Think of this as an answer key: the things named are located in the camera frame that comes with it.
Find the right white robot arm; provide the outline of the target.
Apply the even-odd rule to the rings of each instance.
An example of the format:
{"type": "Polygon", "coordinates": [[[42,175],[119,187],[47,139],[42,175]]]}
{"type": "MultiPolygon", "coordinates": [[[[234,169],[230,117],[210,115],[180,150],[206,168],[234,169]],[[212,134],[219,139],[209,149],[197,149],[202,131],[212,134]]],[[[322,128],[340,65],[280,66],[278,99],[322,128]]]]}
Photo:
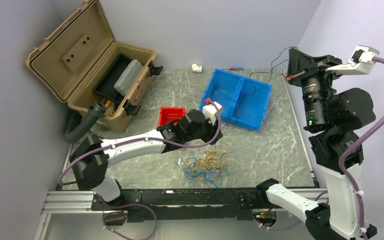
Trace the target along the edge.
{"type": "Polygon", "coordinates": [[[362,210],[364,154],[355,133],[375,120],[373,100],[361,88],[338,93],[332,87],[342,75],[369,73],[377,53],[371,47],[357,46],[343,64],[332,55],[316,57],[295,47],[289,50],[285,80],[302,90],[305,130],[312,133],[309,141],[325,176],[329,202],[307,199],[272,178],[256,186],[255,200],[262,208],[272,204],[289,211],[305,223],[316,240],[368,240],[377,234],[362,210]]]}

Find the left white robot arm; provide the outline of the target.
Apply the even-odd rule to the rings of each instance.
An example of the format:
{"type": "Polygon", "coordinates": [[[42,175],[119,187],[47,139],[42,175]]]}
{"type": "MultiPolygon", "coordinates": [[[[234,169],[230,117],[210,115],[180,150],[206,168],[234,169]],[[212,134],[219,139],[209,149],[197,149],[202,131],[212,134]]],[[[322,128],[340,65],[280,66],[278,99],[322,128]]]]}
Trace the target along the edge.
{"type": "Polygon", "coordinates": [[[109,209],[117,210],[125,197],[118,180],[109,176],[110,167],[140,156],[190,148],[188,143],[194,140],[202,140],[203,147],[213,145],[223,136],[220,116],[220,109],[208,105],[140,135],[103,140],[89,137],[70,157],[68,168],[73,171],[73,183],[79,190],[94,191],[109,209]]]}

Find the white pipe elbow fitting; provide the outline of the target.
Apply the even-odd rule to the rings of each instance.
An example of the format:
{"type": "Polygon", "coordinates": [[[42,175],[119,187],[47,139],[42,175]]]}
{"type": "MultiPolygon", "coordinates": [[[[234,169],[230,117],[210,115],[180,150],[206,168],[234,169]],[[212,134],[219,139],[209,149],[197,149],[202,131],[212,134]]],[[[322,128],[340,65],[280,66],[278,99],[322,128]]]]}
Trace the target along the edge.
{"type": "Polygon", "coordinates": [[[202,73],[203,71],[203,68],[201,65],[197,65],[196,63],[193,63],[191,65],[191,70],[194,72],[194,73],[202,73]]]}

